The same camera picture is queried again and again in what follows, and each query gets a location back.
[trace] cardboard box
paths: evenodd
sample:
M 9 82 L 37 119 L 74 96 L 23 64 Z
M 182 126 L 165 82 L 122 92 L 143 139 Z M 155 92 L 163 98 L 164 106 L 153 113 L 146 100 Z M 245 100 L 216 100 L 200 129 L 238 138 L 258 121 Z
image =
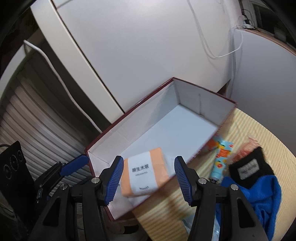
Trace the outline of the cardboard box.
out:
M 114 158 L 124 159 L 160 147 L 171 161 L 182 156 L 189 163 L 231 117 L 235 102 L 192 83 L 172 78 L 136 104 L 100 134 L 87 148 L 90 169 L 99 176 Z M 149 196 L 127 198 L 120 185 L 108 205 L 118 219 Z

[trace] black speaker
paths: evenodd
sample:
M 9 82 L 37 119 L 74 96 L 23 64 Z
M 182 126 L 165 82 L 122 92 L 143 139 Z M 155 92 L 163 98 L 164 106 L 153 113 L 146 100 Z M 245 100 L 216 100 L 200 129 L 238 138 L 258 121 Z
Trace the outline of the black speaker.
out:
M 0 217 L 0 223 L 6 226 L 6 229 L 1 227 L 1 232 L 7 232 L 7 237 L 24 236 L 25 238 L 33 229 L 38 216 L 35 208 L 34 180 L 26 166 L 26 159 L 19 141 L 0 154 L 0 191 L 13 209 L 11 217 L 9 215 Z M 15 230 L 18 227 L 22 230 L 19 233 Z

